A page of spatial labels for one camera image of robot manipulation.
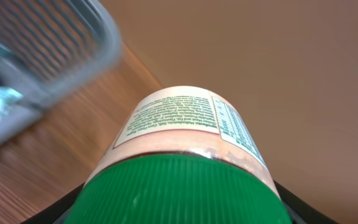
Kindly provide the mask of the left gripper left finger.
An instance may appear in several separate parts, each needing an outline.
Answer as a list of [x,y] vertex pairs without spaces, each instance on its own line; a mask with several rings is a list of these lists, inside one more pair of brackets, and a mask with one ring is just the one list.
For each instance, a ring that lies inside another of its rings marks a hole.
[[53,224],[63,223],[76,198],[84,187],[84,183],[57,200],[51,206],[21,222],[21,224]]

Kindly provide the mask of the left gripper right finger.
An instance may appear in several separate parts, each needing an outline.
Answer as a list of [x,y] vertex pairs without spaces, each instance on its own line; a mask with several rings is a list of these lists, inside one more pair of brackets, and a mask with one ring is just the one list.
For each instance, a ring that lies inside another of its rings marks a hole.
[[322,214],[285,187],[274,181],[281,200],[290,215],[292,223],[337,224],[333,219]]

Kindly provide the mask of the green lid spice jar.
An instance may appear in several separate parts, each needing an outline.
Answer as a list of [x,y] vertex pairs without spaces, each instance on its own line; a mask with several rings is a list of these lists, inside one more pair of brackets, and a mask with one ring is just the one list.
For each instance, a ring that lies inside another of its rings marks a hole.
[[67,223],[290,223],[241,116],[204,88],[144,98],[84,184]]

